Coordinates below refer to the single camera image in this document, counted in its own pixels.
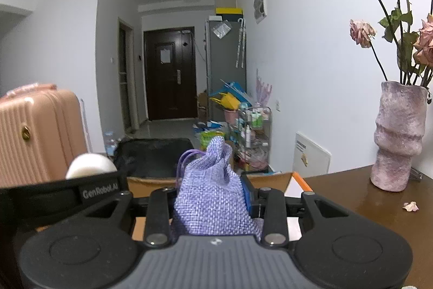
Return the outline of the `purple woven pouch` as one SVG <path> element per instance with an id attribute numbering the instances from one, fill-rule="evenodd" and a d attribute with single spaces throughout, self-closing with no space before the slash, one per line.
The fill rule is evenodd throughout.
<path id="1" fill-rule="evenodd" d="M 261 238 L 260 223 L 247 210 L 241 179 L 231 167 L 233 149 L 221 136 L 206 150 L 184 152 L 176 171 L 177 197 L 172 236 L 253 235 Z"/>

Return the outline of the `white foam cylinder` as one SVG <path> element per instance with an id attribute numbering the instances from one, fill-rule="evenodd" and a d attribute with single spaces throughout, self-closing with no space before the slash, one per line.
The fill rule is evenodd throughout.
<path id="1" fill-rule="evenodd" d="M 104 155 L 84 153 L 77 156 L 67 170 L 66 179 L 116 172 L 117 167 Z"/>

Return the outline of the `black bag on floor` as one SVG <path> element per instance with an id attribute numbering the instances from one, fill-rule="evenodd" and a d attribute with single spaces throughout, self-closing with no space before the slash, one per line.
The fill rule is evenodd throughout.
<path id="1" fill-rule="evenodd" d="M 193 149 L 187 138 L 123 139 L 114 152 L 114 165 L 128 177 L 173 179 L 182 154 Z"/>

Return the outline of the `red cardboard box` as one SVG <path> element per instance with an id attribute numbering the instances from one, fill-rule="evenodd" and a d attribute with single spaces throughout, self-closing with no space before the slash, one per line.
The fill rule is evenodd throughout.
<path id="1" fill-rule="evenodd" d="M 254 187 L 270 186 L 289 197 L 312 191 L 297 172 L 250 177 Z M 129 177 L 128 183 L 135 197 L 149 197 L 157 189 L 175 187 L 175 179 Z M 241 179 L 236 173 L 189 176 L 177 192 L 181 198 L 175 201 L 170 225 L 174 239 L 180 235 L 254 235 L 260 241 L 263 220 L 249 215 Z"/>

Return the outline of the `pink ribbed small suitcase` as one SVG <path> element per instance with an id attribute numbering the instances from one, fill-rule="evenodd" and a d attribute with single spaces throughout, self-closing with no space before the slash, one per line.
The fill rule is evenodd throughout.
<path id="1" fill-rule="evenodd" d="M 81 106 L 53 84 L 19 87 L 1 97 L 1 187 L 64 180 L 87 152 Z"/>

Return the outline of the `storage cart with bottles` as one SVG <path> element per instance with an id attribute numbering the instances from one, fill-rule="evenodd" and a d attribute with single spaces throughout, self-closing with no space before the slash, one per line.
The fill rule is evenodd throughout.
<path id="1" fill-rule="evenodd" d="M 269 171 L 271 150 L 271 109 L 241 104 L 233 126 L 236 136 L 236 157 L 239 168 L 246 173 Z"/>

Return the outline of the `fallen pink petal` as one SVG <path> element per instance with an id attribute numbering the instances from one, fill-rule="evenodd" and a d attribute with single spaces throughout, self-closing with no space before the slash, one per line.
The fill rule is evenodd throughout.
<path id="1" fill-rule="evenodd" d="M 416 212 L 419 210 L 419 207 L 417 205 L 417 202 L 411 201 L 411 202 L 405 202 L 402 206 L 407 212 Z"/>

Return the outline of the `dark entrance door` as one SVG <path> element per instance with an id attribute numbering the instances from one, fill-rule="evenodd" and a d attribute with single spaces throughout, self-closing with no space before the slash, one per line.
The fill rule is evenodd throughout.
<path id="1" fill-rule="evenodd" d="M 194 29 L 145 31 L 145 88 L 150 121 L 198 116 Z"/>

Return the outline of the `purple textured vase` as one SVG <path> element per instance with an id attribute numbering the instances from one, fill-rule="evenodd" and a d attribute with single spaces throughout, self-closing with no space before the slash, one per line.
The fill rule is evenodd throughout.
<path id="1" fill-rule="evenodd" d="M 400 192 L 408 184 L 413 158 L 422 151 L 428 90 L 391 81 L 381 88 L 373 135 L 378 151 L 370 179 L 381 190 Z"/>

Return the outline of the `grey refrigerator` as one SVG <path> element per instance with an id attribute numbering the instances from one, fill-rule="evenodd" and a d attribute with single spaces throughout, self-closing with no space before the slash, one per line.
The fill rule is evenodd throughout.
<path id="1" fill-rule="evenodd" d="M 238 67 L 236 67 L 238 35 L 241 24 L 237 21 L 229 22 L 231 30 L 222 38 L 218 38 L 214 33 L 214 28 L 223 24 L 223 21 L 207 20 L 205 22 L 208 98 L 224 88 L 223 82 L 238 82 L 243 89 L 247 88 L 246 69 L 241 68 L 241 63 L 238 63 Z"/>

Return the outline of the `yellow box on fridge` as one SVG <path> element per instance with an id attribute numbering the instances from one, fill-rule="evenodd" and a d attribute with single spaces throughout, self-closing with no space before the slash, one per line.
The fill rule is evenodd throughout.
<path id="1" fill-rule="evenodd" d="M 243 15 L 243 10 L 235 7 L 218 7 L 215 13 L 217 15 Z"/>

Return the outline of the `white board against wall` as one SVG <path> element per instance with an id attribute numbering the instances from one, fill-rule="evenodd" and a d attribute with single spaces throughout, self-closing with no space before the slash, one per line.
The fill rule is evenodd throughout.
<path id="1" fill-rule="evenodd" d="M 296 133 L 292 170 L 303 178 L 327 174 L 331 153 L 300 132 Z"/>

